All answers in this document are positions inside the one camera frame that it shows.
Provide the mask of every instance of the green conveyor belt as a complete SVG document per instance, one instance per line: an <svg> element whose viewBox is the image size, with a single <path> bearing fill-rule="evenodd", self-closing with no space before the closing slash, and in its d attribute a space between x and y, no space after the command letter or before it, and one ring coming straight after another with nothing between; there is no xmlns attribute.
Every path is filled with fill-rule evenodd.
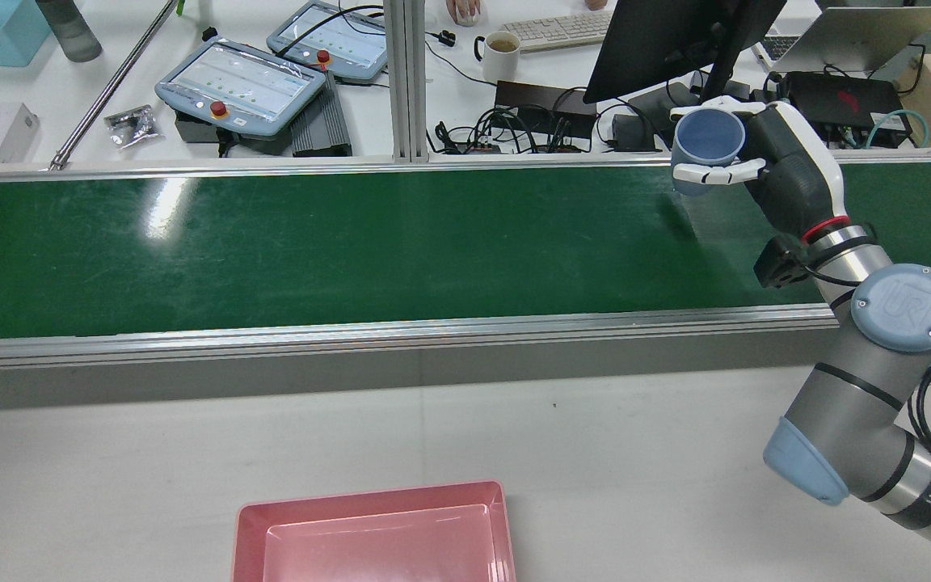
<svg viewBox="0 0 931 582"><path fill-rule="evenodd" d="M931 163L843 172L931 264ZM758 286L771 235L666 168L0 183L0 338L819 302Z"/></svg>

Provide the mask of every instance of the metal profile post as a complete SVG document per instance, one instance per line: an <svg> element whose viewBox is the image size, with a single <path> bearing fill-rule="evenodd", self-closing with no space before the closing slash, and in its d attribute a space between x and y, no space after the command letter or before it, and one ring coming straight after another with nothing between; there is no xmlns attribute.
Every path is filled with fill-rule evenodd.
<svg viewBox="0 0 931 582"><path fill-rule="evenodd" d="M91 128L95 118L99 117L100 113L103 113L103 108L107 106L107 103L110 103L110 98L114 96L114 93L117 92L117 88L121 86L121 82L124 81L124 78L127 77L129 71L132 70L134 64L139 60L139 57L145 51L145 47L149 45L149 41L153 39L153 36L156 36L160 27L166 22L167 16L170 16L171 12L175 11L177 6L178 0L167 0L163 10L160 11L159 15L156 15L156 19L153 19L149 28L145 30L145 33L139 39L139 43L136 43L136 48L133 48L128 57L124 59L117 73L114 73L114 76L107 82L106 87L103 88L103 92L99 93L99 97L96 97L88 113L85 114L81 122L78 122L77 128L70 134L70 137L67 137L67 141L63 143L63 147L56 152L55 158L53 158L53 161L48 165L49 170L62 170L66 167L67 162L70 160L70 155L74 153L74 148L78 147L78 143L81 142L82 137L85 137L85 133L88 133L88 129Z"/></svg>
<svg viewBox="0 0 931 582"><path fill-rule="evenodd" d="M427 162L423 3L384 0L394 161Z"/></svg>

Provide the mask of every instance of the blue cable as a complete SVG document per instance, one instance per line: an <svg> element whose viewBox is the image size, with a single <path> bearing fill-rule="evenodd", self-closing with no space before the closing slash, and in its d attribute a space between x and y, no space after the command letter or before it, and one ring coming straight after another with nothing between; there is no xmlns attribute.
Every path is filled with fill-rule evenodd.
<svg viewBox="0 0 931 582"><path fill-rule="evenodd" d="M918 121L921 122L921 128L924 130L925 135L921 137L921 144L919 145L919 147L927 147L929 144L929 122L926 121L925 118L917 111L912 111L909 109L898 109L895 111L891 111L890 113L887 113L886 115L883 115L883 118L879 119L879 121L875 123L874 128L871 129L871 133L868 133L868 140L864 142L864 145L861 148L868 149L869 147L871 147L871 142L875 141L875 134L878 132L879 129L882 128L883 123L886 123L887 121L889 121L890 118L893 117L893 115L901 115L901 114L910 115L913 118L916 118Z"/></svg>

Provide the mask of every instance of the tea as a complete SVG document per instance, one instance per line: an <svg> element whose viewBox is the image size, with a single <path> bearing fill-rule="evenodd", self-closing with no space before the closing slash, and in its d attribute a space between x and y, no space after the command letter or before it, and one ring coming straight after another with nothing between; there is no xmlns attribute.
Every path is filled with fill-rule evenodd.
<svg viewBox="0 0 931 582"><path fill-rule="evenodd" d="M498 51L499 53L510 53L512 51L515 51L515 49L517 48L516 44L513 43L513 41L501 40L501 38L499 38L498 40L492 40L488 45L489 47L495 49L495 51Z"/></svg>

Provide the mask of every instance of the ur logo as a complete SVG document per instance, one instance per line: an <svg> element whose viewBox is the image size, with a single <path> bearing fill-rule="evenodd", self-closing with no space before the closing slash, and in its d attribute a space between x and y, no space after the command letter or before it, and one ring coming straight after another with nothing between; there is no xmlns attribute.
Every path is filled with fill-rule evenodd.
<svg viewBox="0 0 931 582"><path fill-rule="evenodd" d="M921 327L931 310L931 293L895 280L883 301L883 312L910 327Z"/></svg>

